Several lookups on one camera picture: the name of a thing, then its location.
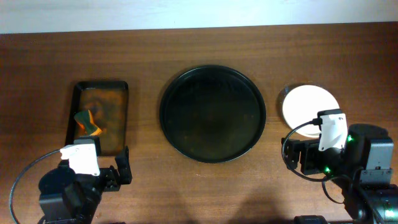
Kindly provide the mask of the green and orange sponge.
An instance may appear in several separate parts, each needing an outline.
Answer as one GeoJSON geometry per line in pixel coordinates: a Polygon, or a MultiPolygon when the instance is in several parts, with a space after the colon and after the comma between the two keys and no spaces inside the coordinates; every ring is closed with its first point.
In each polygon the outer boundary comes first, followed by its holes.
{"type": "Polygon", "coordinates": [[[80,127],[82,136],[98,136],[103,131],[95,124],[90,110],[79,111],[74,115],[74,120],[80,127]]]}

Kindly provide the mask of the white plate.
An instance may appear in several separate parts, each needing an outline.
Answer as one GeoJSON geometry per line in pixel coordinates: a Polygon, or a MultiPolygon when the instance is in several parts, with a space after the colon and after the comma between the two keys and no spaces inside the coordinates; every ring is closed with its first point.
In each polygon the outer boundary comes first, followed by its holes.
{"type": "Polygon", "coordinates": [[[300,85],[291,89],[282,102],[282,116],[293,129],[317,118],[319,111],[339,109],[336,98],[316,85],[300,85]]]}

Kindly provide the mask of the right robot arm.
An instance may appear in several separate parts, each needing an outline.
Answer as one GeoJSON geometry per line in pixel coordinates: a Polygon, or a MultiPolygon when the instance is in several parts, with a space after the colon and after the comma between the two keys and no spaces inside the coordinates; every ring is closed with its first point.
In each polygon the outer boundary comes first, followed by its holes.
{"type": "Polygon", "coordinates": [[[386,129],[352,124],[342,149],[318,150],[320,141],[281,139],[281,154],[288,168],[311,182],[331,181],[340,189],[343,205],[355,223],[397,223],[397,185],[392,184],[394,142],[386,129]]]}

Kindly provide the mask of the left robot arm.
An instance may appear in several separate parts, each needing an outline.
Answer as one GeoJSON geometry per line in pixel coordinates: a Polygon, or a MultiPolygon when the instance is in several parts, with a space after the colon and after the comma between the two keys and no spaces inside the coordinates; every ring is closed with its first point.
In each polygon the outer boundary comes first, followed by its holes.
{"type": "Polygon", "coordinates": [[[39,182],[44,223],[91,223],[104,192],[132,181],[129,148],[115,157],[116,167],[100,168],[100,138],[85,136],[60,149],[61,162],[39,182]]]}

